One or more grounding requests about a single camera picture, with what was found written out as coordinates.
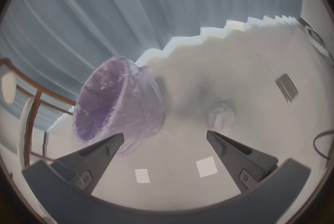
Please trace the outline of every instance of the blue-gray curtain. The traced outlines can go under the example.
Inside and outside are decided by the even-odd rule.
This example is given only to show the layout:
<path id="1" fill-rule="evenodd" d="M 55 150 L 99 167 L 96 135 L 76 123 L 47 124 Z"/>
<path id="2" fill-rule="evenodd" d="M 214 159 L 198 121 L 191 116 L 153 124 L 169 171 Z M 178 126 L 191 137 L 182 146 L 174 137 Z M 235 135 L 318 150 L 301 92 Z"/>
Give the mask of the blue-gray curtain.
<path id="1" fill-rule="evenodd" d="M 301 5 L 302 0 L 13 0 L 0 26 L 0 53 L 31 79 L 76 101 L 86 78 L 113 55 L 136 61 L 149 48 L 163 49 L 173 36 L 223 28 L 226 20 L 299 17 Z M 9 110 L 19 117 L 22 104 Z M 59 115 L 47 110 L 37 116 L 37 127 L 45 129 Z"/>

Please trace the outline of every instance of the purple plastic bag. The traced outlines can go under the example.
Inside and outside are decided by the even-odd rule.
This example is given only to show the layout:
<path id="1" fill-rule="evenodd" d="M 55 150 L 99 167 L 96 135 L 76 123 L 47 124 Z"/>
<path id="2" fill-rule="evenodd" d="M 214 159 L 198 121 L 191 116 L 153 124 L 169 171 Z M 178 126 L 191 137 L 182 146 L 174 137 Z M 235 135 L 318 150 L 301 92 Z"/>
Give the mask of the purple plastic bag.
<path id="1" fill-rule="evenodd" d="M 151 69 L 125 57 L 112 57 L 81 88 L 73 112 L 73 134 L 88 146 L 123 133 L 124 144 L 117 155 L 125 156 L 159 131 L 164 110 Z"/>

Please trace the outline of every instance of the brown wooden frame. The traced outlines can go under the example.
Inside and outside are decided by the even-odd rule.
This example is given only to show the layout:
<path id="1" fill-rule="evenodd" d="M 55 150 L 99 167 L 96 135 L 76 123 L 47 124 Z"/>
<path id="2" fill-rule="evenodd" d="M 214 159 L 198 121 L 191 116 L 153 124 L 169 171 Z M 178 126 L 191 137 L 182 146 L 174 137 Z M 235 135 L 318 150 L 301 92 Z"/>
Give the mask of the brown wooden frame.
<path id="1" fill-rule="evenodd" d="M 45 156 L 39 155 L 35 152 L 33 152 L 31 150 L 31 143 L 32 143 L 32 130 L 33 130 L 33 126 L 34 126 L 34 122 L 35 122 L 35 118 L 37 115 L 37 111 L 38 108 L 40 106 L 40 104 L 43 104 L 45 106 L 48 106 L 52 109 L 55 109 L 57 111 L 60 111 L 62 113 L 67 113 L 72 115 L 71 112 L 68 112 L 64 109 L 58 108 L 55 105 L 52 105 L 46 101 L 41 100 L 41 95 L 42 93 L 47 94 L 48 96 L 51 96 L 59 101 L 62 101 L 64 103 L 67 103 L 69 105 L 75 106 L 75 102 L 71 101 L 63 96 L 60 96 L 58 94 L 56 94 L 55 92 L 52 92 L 51 90 L 48 90 L 47 88 L 41 86 L 40 84 L 36 83 L 35 81 L 33 81 L 32 79 L 30 79 L 29 77 L 27 77 L 26 75 L 24 75 L 21 71 L 19 71 L 16 67 L 14 67 L 14 65 L 11 63 L 11 61 L 7 58 L 4 59 L 0 59 L 0 66 L 2 65 L 6 65 L 12 72 L 14 72 L 19 78 L 21 78 L 22 80 L 24 80 L 25 82 L 27 82 L 28 84 L 30 84 L 31 86 L 33 86 L 34 88 L 37 89 L 37 92 L 35 95 L 29 93 L 28 91 L 24 90 L 23 88 L 21 88 L 20 86 L 16 86 L 17 91 L 22 92 L 23 94 L 27 95 L 28 97 L 32 97 L 34 96 L 34 103 L 32 105 L 32 109 L 31 109 L 31 118 L 29 120 L 28 123 L 28 131 L 27 131 L 27 138 L 26 138 L 26 144 L 24 145 L 24 149 L 25 149 L 25 156 L 24 156 L 24 165 L 27 167 L 30 165 L 30 155 L 33 155 L 35 157 L 38 157 L 40 159 L 43 159 L 45 161 L 53 161 L 53 159 L 47 158 Z"/>

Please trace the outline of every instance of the white square paper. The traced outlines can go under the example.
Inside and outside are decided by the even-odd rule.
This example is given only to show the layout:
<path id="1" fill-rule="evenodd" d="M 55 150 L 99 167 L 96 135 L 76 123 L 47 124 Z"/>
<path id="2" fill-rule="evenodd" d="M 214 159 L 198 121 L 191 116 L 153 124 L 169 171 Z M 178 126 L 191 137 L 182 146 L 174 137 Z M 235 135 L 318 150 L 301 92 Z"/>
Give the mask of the white square paper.
<path id="1" fill-rule="evenodd" d="M 196 162 L 196 164 L 200 177 L 210 176 L 218 173 L 213 156 L 199 160 Z"/>
<path id="2" fill-rule="evenodd" d="M 138 183 L 150 183 L 148 178 L 147 169 L 135 169 L 136 178 Z"/>

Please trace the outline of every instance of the black cable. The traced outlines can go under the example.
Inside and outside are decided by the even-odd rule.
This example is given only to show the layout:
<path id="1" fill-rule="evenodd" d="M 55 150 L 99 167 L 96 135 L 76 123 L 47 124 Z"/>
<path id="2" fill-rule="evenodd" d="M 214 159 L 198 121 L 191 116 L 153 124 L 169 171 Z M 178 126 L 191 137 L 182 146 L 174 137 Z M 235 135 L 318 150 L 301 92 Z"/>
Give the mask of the black cable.
<path id="1" fill-rule="evenodd" d="M 327 160 L 330 160 L 332 159 L 332 157 L 328 157 L 324 154 L 322 154 L 318 148 L 315 146 L 315 142 L 317 141 L 318 138 L 321 138 L 321 137 L 324 137 L 324 136 L 327 136 L 327 135 L 331 135 L 331 134 L 334 134 L 334 130 L 328 130 L 328 131 L 325 131 L 325 132 L 322 132 L 320 133 L 319 135 L 317 135 L 314 140 L 313 140 L 313 147 L 314 147 L 314 150 L 317 152 L 317 154 L 319 154 L 321 157 L 327 159 Z"/>

